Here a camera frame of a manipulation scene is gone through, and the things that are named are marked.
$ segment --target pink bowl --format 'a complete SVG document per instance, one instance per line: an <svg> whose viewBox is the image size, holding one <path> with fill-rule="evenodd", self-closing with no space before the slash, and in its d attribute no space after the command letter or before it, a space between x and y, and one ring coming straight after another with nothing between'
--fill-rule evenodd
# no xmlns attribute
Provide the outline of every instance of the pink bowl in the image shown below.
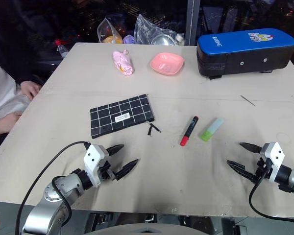
<svg viewBox="0 0 294 235"><path fill-rule="evenodd" d="M175 75L183 66L184 59L180 55L162 52L157 54L151 61L150 66L153 70L164 75Z"/></svg>

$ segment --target table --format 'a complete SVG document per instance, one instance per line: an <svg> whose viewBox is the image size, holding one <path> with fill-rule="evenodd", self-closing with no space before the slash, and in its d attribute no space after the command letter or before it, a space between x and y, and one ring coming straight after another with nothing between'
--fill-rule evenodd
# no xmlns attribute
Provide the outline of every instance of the table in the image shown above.
<svg viewBox="0 0 294 235"><path fill-rule="evenodd" d="M112 52L128 49L135 72L122 75ZM176 76L150 67L159 52L184 57ZM147 136L140 124L90 139L91 108L148 94L161 129ZM241 98L249 99L255 106ZM179 142L194 115L199 121L185 147ZM208 142L199 135L217 117L224 124ZM123 143L111 157L118 168L139 158L120 181L88 190L73 208L114 212L149 212L213 216L256 216L248 204L253 184L234 172L226 160L251 172L259 156L238 145L279 141L284 164L294 168L294 66L272 73L226 75L208 80L199 74L195 47L77 43L35 97L0 147L0 201L21 203L34 178L67 144L90 140L106 148ZM27 203L35 205L54 176L83 168L84 147L61 155L37 183ZM274 216L294 216L294 196L263 182L253 203Z"/></svg>

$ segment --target cartoon character print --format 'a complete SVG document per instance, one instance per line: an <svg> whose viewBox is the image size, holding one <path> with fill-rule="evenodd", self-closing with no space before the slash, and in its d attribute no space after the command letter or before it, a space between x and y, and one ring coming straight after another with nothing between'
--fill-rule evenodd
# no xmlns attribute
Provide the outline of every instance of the cartoon character print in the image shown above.
<svg viewBox="0 0 294 235"><path fill-rule="evenodd" d="M249 33L248 35L254 42L266 42L273 39L273 36L269 34Z"/></svg>

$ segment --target blue box with cartoon print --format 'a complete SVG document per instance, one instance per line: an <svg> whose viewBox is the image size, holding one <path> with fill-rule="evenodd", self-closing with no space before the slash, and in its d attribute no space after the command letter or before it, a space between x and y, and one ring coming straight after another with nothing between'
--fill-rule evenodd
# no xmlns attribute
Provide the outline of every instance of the blue box with cartoon print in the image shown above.
<svg viewBox="0 0 294 235"><path fill-rule="evenodd" d="M294 38L274 28L203 35L197 42L200 74L272 71L284 68L294 52Z"/></svg>

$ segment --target metal pole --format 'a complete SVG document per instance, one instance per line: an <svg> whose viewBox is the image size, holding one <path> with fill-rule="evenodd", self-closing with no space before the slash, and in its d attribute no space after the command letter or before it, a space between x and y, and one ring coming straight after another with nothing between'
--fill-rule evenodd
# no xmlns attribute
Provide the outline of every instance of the metal pole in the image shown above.
<svg viewBox="0 0 294 235"><path fill-rule="evenodd" d="M200 0L188 0L186 16L185 45L194 46L196 44L196 31L198 23Z"/></svg>

